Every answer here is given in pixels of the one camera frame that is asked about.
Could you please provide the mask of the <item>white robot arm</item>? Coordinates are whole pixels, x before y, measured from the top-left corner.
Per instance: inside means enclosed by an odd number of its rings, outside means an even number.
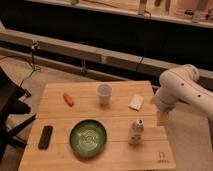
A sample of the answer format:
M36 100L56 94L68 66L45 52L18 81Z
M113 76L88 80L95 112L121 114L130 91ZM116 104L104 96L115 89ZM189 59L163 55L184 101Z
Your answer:
M160 88L153 102L161 112L169 112L182 100L198 110L213 122L213 92L197 83L199 70L191 65L181 65L168 69L159 77Z

